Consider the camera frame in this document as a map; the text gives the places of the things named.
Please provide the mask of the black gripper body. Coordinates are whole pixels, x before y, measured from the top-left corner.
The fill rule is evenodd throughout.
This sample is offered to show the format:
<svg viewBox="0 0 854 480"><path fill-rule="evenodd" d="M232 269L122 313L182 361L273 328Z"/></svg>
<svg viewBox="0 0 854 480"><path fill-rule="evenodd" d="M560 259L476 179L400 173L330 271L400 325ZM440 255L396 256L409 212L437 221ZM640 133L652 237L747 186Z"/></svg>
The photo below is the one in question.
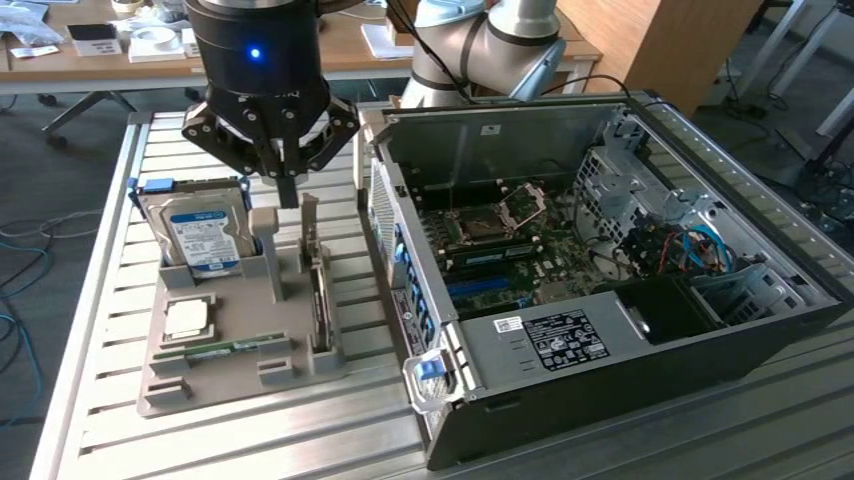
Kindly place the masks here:
<svg viewBox="0 0 854 480"><path fill-rule="evenodd" d="M314 1L188 1L206 111L252 140L305 135L329 104Z"/></svg>

